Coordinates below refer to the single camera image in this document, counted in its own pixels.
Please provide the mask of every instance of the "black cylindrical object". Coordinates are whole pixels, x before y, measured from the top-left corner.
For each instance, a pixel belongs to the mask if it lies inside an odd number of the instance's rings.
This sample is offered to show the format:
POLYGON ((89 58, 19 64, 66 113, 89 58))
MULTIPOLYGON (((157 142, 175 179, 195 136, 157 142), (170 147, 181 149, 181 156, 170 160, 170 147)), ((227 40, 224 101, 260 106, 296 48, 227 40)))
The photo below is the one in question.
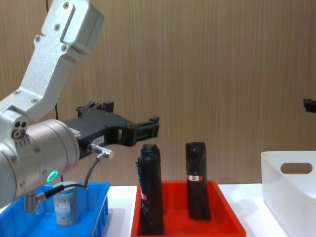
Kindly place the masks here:
POLYGON ((142 234, 163 235, 160 152, 157 145, 144 145, 136 164, 142 192, 142 234))
POLYGON ((186 143, 187 194, 189 217, 211 219, 207 192, 206 146, 204 142, 186 143))

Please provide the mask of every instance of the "red tray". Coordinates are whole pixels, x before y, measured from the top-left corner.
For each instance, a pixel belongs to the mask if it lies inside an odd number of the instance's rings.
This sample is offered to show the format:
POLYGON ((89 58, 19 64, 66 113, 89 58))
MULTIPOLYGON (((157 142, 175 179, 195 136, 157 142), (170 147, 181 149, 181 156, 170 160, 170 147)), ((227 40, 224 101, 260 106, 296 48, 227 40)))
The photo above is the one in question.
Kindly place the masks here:
MULTIPOLYGON (((216 182, 207 182, 212 219, 189 218, 186 181, 163 181, 162 201, 165 236, 175 237, 245 237, 246 231, 226 201, 216 182)), ((141 237, 140 186, 137 186, 131 237, 141 237)))

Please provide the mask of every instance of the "blue tray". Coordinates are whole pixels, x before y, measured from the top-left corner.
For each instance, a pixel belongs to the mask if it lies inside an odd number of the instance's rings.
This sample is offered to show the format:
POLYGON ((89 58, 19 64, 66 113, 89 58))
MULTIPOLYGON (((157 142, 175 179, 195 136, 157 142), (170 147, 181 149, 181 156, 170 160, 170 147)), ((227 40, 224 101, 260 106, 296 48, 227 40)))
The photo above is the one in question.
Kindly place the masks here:
MULTIPOLYGON (((37 189, 41 193, 51 189, 46 184, 37 189)), ((108 215, 110 183, 89 183, 88 190, 77 188, 79 221, 63 227, 56 224, 53 198, 37 205, 36 212, 24 211, 24 197, 11 203, 0 214, 0 237, 101 237, 108 215)))

